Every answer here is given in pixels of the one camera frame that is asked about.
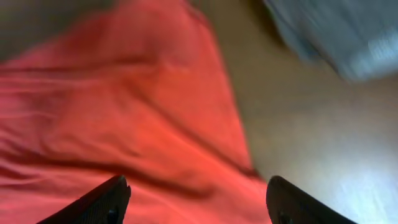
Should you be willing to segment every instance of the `wooden floor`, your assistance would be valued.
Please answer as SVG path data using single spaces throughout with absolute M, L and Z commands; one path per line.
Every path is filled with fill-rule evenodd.
M 197 0 L 232 78 L 252 159 L 359 223 L 398 223 L 398 76 L 350 85 L 304 65 L 258 1 Z

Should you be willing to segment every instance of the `red fabric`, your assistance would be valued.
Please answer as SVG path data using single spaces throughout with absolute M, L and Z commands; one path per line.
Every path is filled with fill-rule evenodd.
M 0 66 L 0 223 L 114 174 L 125 223 L 269 223 L 215 42 L 185 1 L 135 0 Z

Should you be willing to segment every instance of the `red cloth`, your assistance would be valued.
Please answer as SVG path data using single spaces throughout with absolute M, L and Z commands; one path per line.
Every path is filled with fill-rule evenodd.
M 135 0 L 0 66 L 0 223 L 114 174 L 125 223 L 268 223 L 215 41 L 181 0 Z

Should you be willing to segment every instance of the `gray fabric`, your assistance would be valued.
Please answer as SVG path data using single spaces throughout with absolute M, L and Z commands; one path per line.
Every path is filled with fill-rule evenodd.
M 349 80 L 398 70 L 398 1 L 264 0 L 287 45 Z

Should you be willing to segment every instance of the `gray cloth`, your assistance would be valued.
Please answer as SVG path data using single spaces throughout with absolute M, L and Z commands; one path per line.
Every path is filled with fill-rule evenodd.
M 398 1 L 264 0 L 286 44 L 361 81 L 398 71 Z

